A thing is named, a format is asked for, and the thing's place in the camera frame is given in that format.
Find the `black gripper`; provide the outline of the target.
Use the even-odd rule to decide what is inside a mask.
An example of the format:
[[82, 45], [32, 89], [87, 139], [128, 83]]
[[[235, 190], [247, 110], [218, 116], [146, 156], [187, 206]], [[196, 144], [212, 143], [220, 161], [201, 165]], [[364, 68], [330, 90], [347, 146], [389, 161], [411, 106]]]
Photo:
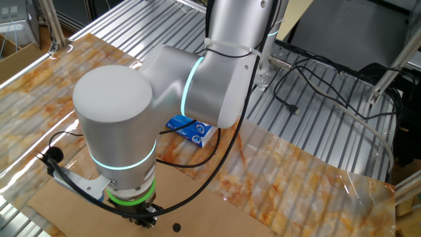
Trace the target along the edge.
[[[139, 204], [130, 204], [130, 205], [122, 205], [114, 200], [110, 199], [110, 203], [114, 206], [114, 208], [119, 213], [130, 213], [130, 214], [155, 214], [157, 211], [162, 211], [163, 208], [155, 203], [151, 203], [150, 201], [143, 201]], [[157, 217], [129, 217], [127, 215], [123, 215], [124, 218], [129, 218], [130, 221], [134, 221], [134, 223], [138, 226], [142, 226], [145, 228], [153, 228], [157, 223]]]

